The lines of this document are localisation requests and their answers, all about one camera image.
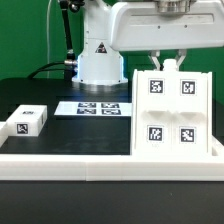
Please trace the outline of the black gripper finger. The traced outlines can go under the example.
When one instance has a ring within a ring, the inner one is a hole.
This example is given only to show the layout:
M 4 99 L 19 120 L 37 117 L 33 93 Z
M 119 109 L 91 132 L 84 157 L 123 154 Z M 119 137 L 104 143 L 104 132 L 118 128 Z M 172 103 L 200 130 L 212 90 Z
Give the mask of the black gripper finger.
M 187 56 L 187 50 L 186 49 L 179 49 L 177 51 L 177 55 L 176 55 L 177 68 L 180 68 L 180 66 L 183 63 L 183 61 L 185 60 L 186 56 Z
M 159 61 L 160 57 L 160 51 L 159 50 L 152 50 L 149 52 L 148 57 L 152 64 L 154 65 L 155 70 L 160 70 L 161 69 L 161 64 Z

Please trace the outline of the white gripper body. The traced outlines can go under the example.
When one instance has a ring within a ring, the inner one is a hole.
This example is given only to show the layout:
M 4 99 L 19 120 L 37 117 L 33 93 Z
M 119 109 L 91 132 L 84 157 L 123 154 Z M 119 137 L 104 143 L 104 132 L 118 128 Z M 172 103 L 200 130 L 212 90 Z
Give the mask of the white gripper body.
M 157 2 L 118 2 L 108 37 L 117 51 L 222 47 L 224 0 L 195 0 L 188 12 L 160 12 Z

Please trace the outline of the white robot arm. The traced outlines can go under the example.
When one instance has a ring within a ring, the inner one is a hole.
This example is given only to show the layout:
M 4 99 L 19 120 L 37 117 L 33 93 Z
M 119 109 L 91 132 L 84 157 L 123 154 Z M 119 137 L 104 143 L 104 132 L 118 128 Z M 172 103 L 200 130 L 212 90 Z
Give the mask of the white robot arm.
M 224 0 L 84 0 L 84 48 L 76 80 L 124 82 L 123 52 L 224 46 Z

